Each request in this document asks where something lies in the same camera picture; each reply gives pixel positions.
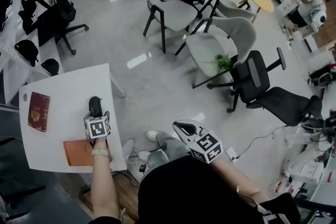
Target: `shoe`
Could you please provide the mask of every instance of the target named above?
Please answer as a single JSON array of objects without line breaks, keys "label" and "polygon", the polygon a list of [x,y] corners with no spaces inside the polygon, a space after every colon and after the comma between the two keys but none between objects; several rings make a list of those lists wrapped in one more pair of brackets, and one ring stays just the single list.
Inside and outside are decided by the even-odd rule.
[{"label": "shoe", "polygon": [[149,151],[140,151],[138,153],[138,159],[147,163],[150,154],[151,153]]},{"label": "shoe", "polygon": [[151,130],[146,132],[146,137],[149,141],[156,142],[156,137],[158,134],[159,134],[158,131]]}]

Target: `green plant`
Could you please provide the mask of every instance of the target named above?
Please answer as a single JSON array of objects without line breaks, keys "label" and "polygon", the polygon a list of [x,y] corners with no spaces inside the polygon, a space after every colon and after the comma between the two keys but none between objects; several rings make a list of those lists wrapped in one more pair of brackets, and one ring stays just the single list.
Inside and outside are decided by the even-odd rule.
[{"label": "green plant", "polygon": [[217,64],[220,71],[222,70],[227,70],[231,67],[231,59],[229,58],[228,55],[217,55],[216,56],[216,60],[214,61],[210,61],[210,62],[206,62],[206,63],[214,63]]}]

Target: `white table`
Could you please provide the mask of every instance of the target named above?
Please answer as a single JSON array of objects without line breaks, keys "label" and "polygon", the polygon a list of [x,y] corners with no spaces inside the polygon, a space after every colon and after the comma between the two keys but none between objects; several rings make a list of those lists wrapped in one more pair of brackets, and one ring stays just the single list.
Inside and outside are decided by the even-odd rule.
[{"label": "white table", "polygon": [[[110,111],[111,134],[107,138],[113,158],[110,167],[114,170],[126,170],[114,112],[112,88],[120,97],[125,96],[111,75],[108,63],[22,86],[19,92],[20,125],[29,167],[50,172],[92,172],[91,166],[68,165],[63,141],[86,139],[83,118],[89,110],[89,99],[98,96],[102,99],[103,112]],[[45,133],[28,125],[32,92],[50,96]]]}]

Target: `white chair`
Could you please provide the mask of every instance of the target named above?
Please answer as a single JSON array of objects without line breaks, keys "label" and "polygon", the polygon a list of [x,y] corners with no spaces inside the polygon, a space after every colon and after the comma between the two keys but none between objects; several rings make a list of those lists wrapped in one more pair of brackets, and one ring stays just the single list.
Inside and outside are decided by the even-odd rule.
[{"label": "white chair", "polygon": [[[207,22],[207,26],[205,27],[204,32],[197,33],[198,29],[205,22]],[[216,64],[209,64],[209,62],[216,59],[216,56],[225,55],[225,44],[220,44],[215,36],[208,33],[210,25],[214,25],[228,34],[237,47],[238,55],[232,58],[233,63],[228,70],[221,71]],[[198,85],[193,85],[193,89],[195,89],[212,79],[229,72],[238,64],[243,63],[249,55],[251,48],[256,41],[256,37],[257,34],[253,24],[246,18],[208,18],[199,23],[175,55],[178,55],[185,45],[187,45],[190,54],[200,71],[209,77],[209,79]]]},{"label": "white chair", "polygon": [[253,20],[257,14],[250,12],[249,10],[241,9],[237,7],[236,3],[231,0],[216,0],[215,5],[212,5],[211,2],[213,0],[209,0],[204,7],[201,9],[202,12],[205,7],[210,5],[213,8],[211,16],[217,16],[221,18],[235,18],[235,17],[243,17],[248,20]]},{"label": "white chair", "polygon": [[147,6],[151,14],[148,18],[143,35],[146,36],[153,19],[161,23],[162,50],[166,53],[165,28],[172,31],[181,31],[197,17],[198,10],[181,0],[147,0]]}]

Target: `wooden floor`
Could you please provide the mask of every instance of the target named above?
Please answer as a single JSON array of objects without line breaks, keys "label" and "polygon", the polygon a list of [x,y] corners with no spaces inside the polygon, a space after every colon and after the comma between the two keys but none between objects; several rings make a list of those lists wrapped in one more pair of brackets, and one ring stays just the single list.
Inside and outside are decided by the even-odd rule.
[{"label": "wooden floor", "polygon": [[[139,189],[131,186],[130,181],[127,177],[117,174],[113,177],[114,185],[118,195],[119,208],[122,211],[124,208],[126,209],[125,215],[123,216],[124,224],[134,224],[138,219],[138,191]],[[91,202],[91,191],[87,191],[81,195],[79,195],[79,199],[85,204],[85,206],[90,210],[92,210],[92,202]]]}]

